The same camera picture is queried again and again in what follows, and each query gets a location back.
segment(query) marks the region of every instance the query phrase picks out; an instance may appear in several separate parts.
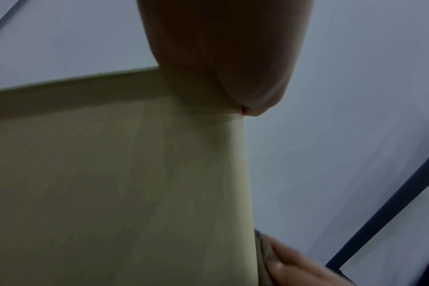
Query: white floor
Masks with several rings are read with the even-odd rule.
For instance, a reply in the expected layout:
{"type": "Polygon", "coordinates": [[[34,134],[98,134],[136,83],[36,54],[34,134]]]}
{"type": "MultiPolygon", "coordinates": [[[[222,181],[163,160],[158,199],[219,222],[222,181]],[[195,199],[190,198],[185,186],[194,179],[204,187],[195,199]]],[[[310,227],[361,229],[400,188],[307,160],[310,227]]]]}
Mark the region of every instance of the white floor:
{"type": "MultiPolygon", "coordinates": [[[[0,28],[0,88],[155,64],[134,0],[26,0],[0,28]]],[[[326,263],[429,156],[429,0],[317,1],[286,97],[246,123],[256,226],[326,263]]],[[[426,192],[343,271],[405,286],[428,261],[426,192]]]]}

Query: gray fabric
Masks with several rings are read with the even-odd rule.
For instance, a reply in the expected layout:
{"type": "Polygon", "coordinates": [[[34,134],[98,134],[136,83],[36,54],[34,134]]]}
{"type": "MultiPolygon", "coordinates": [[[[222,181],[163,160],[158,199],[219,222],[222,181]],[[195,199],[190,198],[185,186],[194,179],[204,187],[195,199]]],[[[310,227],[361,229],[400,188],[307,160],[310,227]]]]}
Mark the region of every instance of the gray fabric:
{"type": "Polygon", "coordinates": [[[268,274],[266,263],[270,260],[278,260],[278,258],[274,255],[271,246],[264,239],[263,234],[258,230],[255,230],[255,234],[259,286],[275,286],[268,274]]]}

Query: fingernail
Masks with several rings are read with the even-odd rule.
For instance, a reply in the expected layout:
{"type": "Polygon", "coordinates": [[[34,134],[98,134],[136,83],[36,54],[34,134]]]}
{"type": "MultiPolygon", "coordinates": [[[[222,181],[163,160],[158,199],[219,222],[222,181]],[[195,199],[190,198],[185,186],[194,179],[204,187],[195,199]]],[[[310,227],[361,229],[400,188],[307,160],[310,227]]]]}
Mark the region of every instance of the fingernail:
{"type": "Polygon", "coordinates": [[[284,265],[280,261],[269,261],[268,262],[268,269],[271,271],[280,271],[284,265]]]}

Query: fabric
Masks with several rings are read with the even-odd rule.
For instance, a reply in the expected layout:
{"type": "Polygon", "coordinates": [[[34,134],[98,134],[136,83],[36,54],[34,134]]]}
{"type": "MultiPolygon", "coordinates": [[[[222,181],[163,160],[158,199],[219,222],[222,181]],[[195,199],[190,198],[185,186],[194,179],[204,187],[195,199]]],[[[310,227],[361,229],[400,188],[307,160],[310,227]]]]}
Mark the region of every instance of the fabric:
{"type": "Polygon", "coordinates": [[[259,286],[274,286],[266,269],[266,263],[269,260],[277,260],[278,258],[272,251],[271,245],[264,239],[263,234],[258,230],[255,230],[255,234],[259,286]]]}

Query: hand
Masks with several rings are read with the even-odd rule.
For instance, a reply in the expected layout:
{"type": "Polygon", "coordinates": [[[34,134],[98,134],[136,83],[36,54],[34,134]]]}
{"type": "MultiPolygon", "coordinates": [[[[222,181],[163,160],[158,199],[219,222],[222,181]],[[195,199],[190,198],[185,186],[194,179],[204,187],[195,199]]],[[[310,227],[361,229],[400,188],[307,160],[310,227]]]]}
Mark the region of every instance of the hand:
{"type": "Polygon", "coordinates": [[[353,286],[324,266],[298,251],[266,236],[280,262],[268,263],[268,272],[278,286],[353,286]]]}
{"type": "Polygon", "coordinates": [[[162,67],[212,72],[246,115],[283,97],[313,0],[137,0],[162,67]]]}

